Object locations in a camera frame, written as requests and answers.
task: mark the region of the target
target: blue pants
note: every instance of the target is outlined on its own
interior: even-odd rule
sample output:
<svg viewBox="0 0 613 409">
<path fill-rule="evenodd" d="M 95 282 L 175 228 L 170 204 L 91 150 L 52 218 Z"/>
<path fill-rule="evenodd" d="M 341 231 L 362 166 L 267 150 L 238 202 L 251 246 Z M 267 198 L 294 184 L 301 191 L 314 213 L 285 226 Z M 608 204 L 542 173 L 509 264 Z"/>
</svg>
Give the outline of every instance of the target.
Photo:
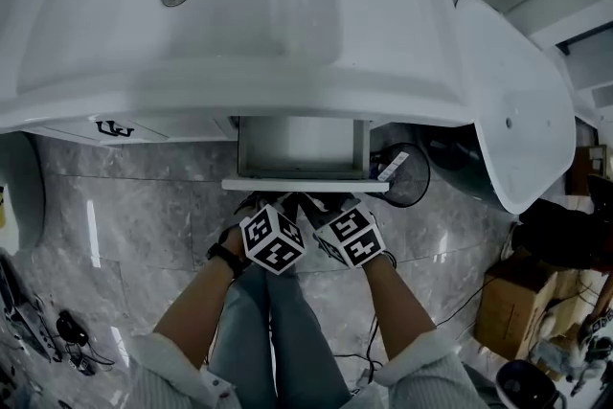
<svg viewBox="0 0 613 409">
<path fill-rule="evenodd" d="M 237 388 L 243 409 L 338 409 L 351 398 L 297 276 L 255 264 L 228 290 L 209 370 Z"/>
</svg>

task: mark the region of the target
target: gray marble floor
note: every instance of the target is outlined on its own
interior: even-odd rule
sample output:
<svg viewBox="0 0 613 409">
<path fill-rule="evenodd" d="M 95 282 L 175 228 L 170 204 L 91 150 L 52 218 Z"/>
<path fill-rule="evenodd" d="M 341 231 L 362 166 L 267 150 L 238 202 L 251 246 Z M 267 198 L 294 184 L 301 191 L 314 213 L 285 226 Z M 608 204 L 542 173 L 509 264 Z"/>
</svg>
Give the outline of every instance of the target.
<svg viewBox="0 0 613 409">
<path fill-rule="evenodd" d="M 373 132 L 373 147 L 411 141 L 409 125 Z M 49 365 L 35 353 L 3 348 L 12 364 L 43 389 L 47 400 L 74 407 L 121 407 L 128 390 L 128 360 L 122 339 L 153 325 L 203 264 L 221 221 L 243 198 L 221 189 L 236 167 L 236 145 L 159 144 L 94 148 L 37 138 L 47 193 L 44 237 L 13 263 L 25 286 L 40 296 L 53 324 L 70 309 L 87 327 L 96 350 L 117 361 L 110 372 L 86 378 L 66 363 Z M 551 199 L 569 207 L 559 188 Z M 405 210 L 365 196 L 383 237 L 398 259 L 398 272 L 435 321 L 453 313 L 481 285 L 498 259 L 514 217 L 456 191 L 436 174 L 418 205 Z M 301 283 L 336 353 L 363 353 L 373 318 L 361 270 L 328 260 L 307 241 Z M 502 360 L 479 352 L 471 337 L 479 297 L 444 324 L 460 356 L 493 376 Z M 0 339 L 14 345 L 0 323 Z M 375 358 L 385 360 L 380 339 Z M 367 364 L 340 359 L 353 386 Z"/>
</svg>

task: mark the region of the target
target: cabinet handle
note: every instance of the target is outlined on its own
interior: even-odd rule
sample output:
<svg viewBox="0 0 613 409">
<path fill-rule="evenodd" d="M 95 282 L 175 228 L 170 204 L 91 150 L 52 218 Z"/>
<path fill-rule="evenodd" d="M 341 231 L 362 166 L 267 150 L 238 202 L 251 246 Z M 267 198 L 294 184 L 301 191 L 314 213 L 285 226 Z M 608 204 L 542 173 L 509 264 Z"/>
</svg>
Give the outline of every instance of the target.
<svg viewBox="0 0 613 409">
<path fill-rule="evenodd" d="M 108 131 L 102 129 L 102 123 L 106 123 L 108 125 Z M 104 135 L 109 135 L 111 137 L 128 138 L 132 134 L 132 131 L 134 131 L 134 128 L 116 128 L 114 121 L 96 122 L 96 125 L 98 126 L 98 131 L 100 133 L 103 133 Z"/>
</svg>

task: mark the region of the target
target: black wristband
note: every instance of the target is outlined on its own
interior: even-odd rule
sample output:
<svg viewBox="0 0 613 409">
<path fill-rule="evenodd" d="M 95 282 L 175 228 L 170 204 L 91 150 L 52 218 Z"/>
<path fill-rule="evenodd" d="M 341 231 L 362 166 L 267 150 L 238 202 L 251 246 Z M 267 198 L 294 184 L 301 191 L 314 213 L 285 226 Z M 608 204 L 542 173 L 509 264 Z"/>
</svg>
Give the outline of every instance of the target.
<svg viewBox="0 0 613 409">
<path fill-rule="evenodd" d="M 232 254 L 228 249 L 219 245 L 217 242 L 214 243 L 207 252 L 207 259 L 210 260 L 215 256 L 219 256 L 230 266 L 232 271 L 234 272 L 234 278 L 238 278 L 246 267 L 246 263 L 242 262 L 238 256 Z"/>
</svg>

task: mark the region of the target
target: hand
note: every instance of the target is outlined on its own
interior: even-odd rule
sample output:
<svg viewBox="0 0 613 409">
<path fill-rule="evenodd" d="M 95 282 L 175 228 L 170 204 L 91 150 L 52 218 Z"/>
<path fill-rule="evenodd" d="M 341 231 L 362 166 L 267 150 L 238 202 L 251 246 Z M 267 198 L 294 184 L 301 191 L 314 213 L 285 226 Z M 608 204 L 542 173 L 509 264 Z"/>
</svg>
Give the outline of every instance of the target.
<svg viewBox="0 0 613 409">
<path fill-rule="evenodd" d="M 244 262 L 247 259 L 245 257 L 245 248 L 242 243 L 242 232 L 240 231 L 240 227 L 231 228 L 228 232 L 228 237 L 221 245 L 235 256 L 238 256 L 241 261 Z"/>
</svg>

